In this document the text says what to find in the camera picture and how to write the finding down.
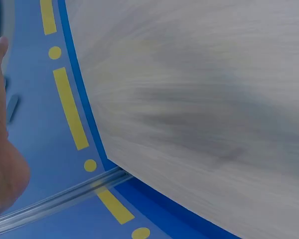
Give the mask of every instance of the wooden surface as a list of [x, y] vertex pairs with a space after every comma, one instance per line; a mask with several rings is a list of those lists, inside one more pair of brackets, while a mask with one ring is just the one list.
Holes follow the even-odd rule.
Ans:
[[299, 0], [67, 0], [109, 159], [247, 239], [299, 239]]

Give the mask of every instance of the hand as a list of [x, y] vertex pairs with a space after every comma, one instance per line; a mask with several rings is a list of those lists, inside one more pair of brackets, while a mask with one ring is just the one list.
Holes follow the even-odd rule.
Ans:
[[8, 40], [0, 38], [0, 213], [10, 207], [25, 190], [30, 171], [18, 150], [8, 141], [5, 127], [5, 89], [1, 62]]

